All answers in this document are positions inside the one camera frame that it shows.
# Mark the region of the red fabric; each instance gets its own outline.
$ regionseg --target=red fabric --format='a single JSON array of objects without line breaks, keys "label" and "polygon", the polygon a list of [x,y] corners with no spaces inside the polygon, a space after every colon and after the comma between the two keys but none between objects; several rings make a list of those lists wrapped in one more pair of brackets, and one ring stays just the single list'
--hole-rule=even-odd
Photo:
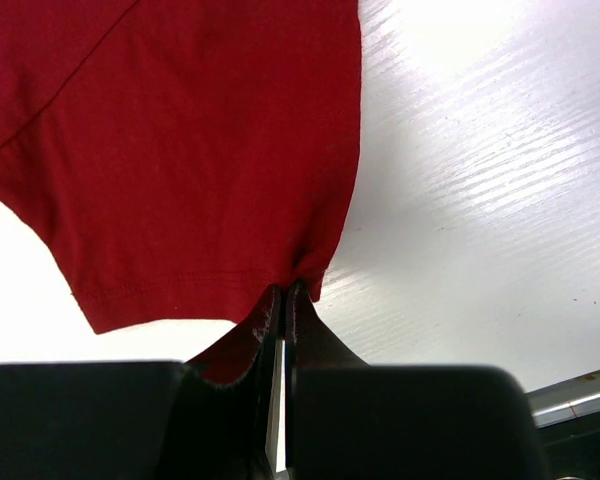
[{"label": "red fabric", "polygon": [[0,200],[97,332],[317,299],[360,55],[356,0],[0,0]]}]

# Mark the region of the stitching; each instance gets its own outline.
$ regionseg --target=stitching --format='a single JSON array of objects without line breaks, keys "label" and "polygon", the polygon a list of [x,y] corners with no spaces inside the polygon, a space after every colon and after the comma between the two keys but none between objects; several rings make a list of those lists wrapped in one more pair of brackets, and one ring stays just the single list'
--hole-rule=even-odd
[{"label": "stitching", "polygon": [[260,277],[273,276],[270,271],[263,270],[263,269],[247,269],[247,270],[241,270],[238,272],[227,272],[227,271],[218,271],[218,270],[199,271],[199,272],[181,272],[181,273],[176,273],[176,274],[170,273],[170,274],[163,274],[163,275],[155,275],[155,276],[152,276],[149,281],[140,280],[140,281],[134,281],[134,282],[120,283],[116,287],[107,288],[107,291],[108,292],[120,292],[120,291],[125,291],[128,289],[137,288],[138,285],[154,285],[154,284],[163,283],[164,281],[177,280],[177,279],[186,280],[189,278],[194,278],[194,279],[202,278],[205,280],[210,280],[210,279],[218,279],[218,278],[225,278],[225,277],[226,278],[244,277],[246,275],[257,275]]},{"label": "stitching", "polygon": [[102,292],[102,293],[78,293],[76,292],[77,296],[81,296],[81,297],[87,297],[84,300],[92,303],[92,304],[103,304],[108,302],[109,300],[113,300],[113,299],[120,299],[120,298],[128,298],[128,297],[133,297],[135,295],[138,295],[139,293],[142,292],[146,292],[147,290],[151,289],[151,288],[156,288],[156,287],[164,287],[164,286],[168,286],[168,285],[175,285],[178,283],[185,283],[185,284],[200,284],[200,283],[208,283],[208,282],[213,282],[213,281],[217,281],[217,280],[222,280],[223,283],[230,287],[230,288],[235,288],[237,285],[240,285],[242,283],[245,282],[249,282],[251,283],[253,280],[256,281],[263,281],[263,282],[267,282],[267,283],[272,283],[272,279],[275,277],[274,275],[271,274],[267,274],[266,272],[248,272],[248,271],[244,271],[244,272],[235,272],[233,275],[235,275],[234,278],[229,277],[228,275],[230,275],[229,273],[226,274],[218,274],[218,275],[200,275],[200,274],[191,274],[190,278],[187,278],[187,276],[181,276],[184,278],[169,278],[167,280],[163,280],[163,281],[154,281],[154,282],[143,282],[143,283],[138,283],[136,285],[128,285],[128,286],[124,286],[122,288],[113,288],[113,289],[107,289],[106,291]]},{"label": "stitching", "polygon": [[5,141],[3,141],[0,144],[0,151],[5,148],[8,144],[10,144],[12,141],[14,141],[18,136],[20,136],[20,134],[22,132],[24,132],[27,128],[29,128],[33,123],[35,123],[35,121],[47,110],[47,108],[49,108],[51,106],[51,104],[53,103],[53,101],[58,98],[58,96],[60,95],[60,93],[64,90],[64,88],[69,84],[69,82],[71,81],[71,79],[76,75],[76,73],[78,73],[78,71],[82,68],[82,66],[87,62],[87,60],[89,59],[89,57],[91,57],[91,55],[93,55],[93,53],[95,53],[95,51],[98,49],[98,47],[104,42],[105,38],[107,38],[109,36],[109,34],[113,31],[114,28],[116,28],[118,26],[118,24],[122,21],[122,19],[138,4],[140,3],[140,0],[134,0],[133,3],[127,7],[127,9],[122,12],[122,14],[116,19],[115,22],[113,22],[113,24],[107,29],[107,31],[105,31],[105,33],[102,35],[102,37],[100,38],[100,40],[98,40],[96,42],[96,44],[93,46],[93,48],[85,55],[85,57],[78,63],[78,65],[76,66],[75,69],[73,69],[73,71],[69,74],[69,76],[64,80],[64,82],[62,82],[62,84],[60,84],[60,87],[58,88],[58,90],[51,96],[51,98],[42,105],[42,107],[40,107],[40,109],[38,109],[37,112],[35,112],[31,118],[29,118],[26,122],[24,122],[24,124],[18,128],[15,133],[13,135],[11,135],[10,137],[8,137]]}]

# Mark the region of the glossy white panel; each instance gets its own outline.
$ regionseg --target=glossy white panel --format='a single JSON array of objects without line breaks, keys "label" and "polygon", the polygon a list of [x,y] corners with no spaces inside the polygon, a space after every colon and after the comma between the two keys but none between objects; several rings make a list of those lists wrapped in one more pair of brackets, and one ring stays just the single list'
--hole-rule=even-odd
[{"label": "glossy white panel", "polygon": [[319,311],[373,362],[600,368],[600,0],[361,3],[362,156]]}]

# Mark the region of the white surface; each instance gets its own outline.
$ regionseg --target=white surface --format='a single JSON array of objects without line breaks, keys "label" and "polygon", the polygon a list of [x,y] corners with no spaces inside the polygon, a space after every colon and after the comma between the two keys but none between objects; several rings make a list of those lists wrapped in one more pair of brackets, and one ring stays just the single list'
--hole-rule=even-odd
[{"label": "white surface", "polygon": [[[360,172],[320,314],[373,362],[497,364],[527,389],[600,368],[600,0],[361,19]],[[185,359],[229,328],[94,336],[0,204],[0,361]]]}]

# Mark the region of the seam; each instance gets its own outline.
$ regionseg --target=seam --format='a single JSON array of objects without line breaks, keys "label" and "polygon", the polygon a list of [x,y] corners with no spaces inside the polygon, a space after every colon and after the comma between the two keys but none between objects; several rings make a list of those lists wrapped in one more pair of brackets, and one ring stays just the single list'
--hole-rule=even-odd
[{"label": "seam", "polygon": [[213,281],[222,281],[222,283],[230,288],[243,284],[245,282],[252,283],[255,281],[263,281],[272,283],[275,275],[272,275],[265,271],[243,271],[235,273],[218,273],[218,274],[190,274],[182,275],[180,278],[169,278],[162,281],[154,282],[142,282],[135,285],[128,285],[122,288],[114,287],[112,289],[106,289],[100,293],[81,293],[75,292],[74,295],[81,297],[85,302],[92,304],[103,304],[110,300],[128,298],[146,292],[151,288],[161,288],[164,286],[175,285],[175,284],[200,284],[209,283]]},{"label": "seam", "polygon": [[58,87],[58,90],[56,90],[56,92],[53,95],[51,95],[51,98],[46,103],[44,103],[38,109],[38,111],[35,112],[27,121],[25,121],[22,124],[22,126],[15,131],[15,133],[13,133],[10,137],[8,137],[6,140],[4,140],[0,144],[0,151],[3,148],[5,148],[7,145],[9,145],[12,141],[14,141],[18,136],[20,136],[20,134],[22,132],[24,132],[27,128],[29,128],[29,126],[31,126],[33,123],[35,123],[35,121],[51,106],[51,104],[53,103],[53,101],[56,98],[58,98],[58,96],[60,95],[60,93],[69,84],[69,82],[76,75],[76,73],[78,73],[78,71],[80,71],[80,69],[82,68],[82,66],[87,62],[87,60],[91,57],[91,55],[93,55],[95,53],[95,51],[98,49],[98,47],[100,45],[102,45],[102,43],[109,36],[109,34],[118,26],[118,24],[122,21],[122,19],[138,3],[140,3],[140,1],[141,0],[134,0],[133,3],[129,7],[127,7],[126,10],[124,10],[122,12],[122,14],[120,14],[120,16],[113,22],[113,24],[104,32],[104,34],[102,35],[102,37],[100,37],[100,39],[96,42],[96,44],[93,46],[93,48],[91,48],[91,50],[89,50],[89,52],[87,52],[87,54],[85,55],[85,57],[82,60],[80,60],[80,62],[78,62],[78,65],[71,71],[71,73],[69,73],[69,75],[67,76],[67,78],[60,84],[60,87]]}]

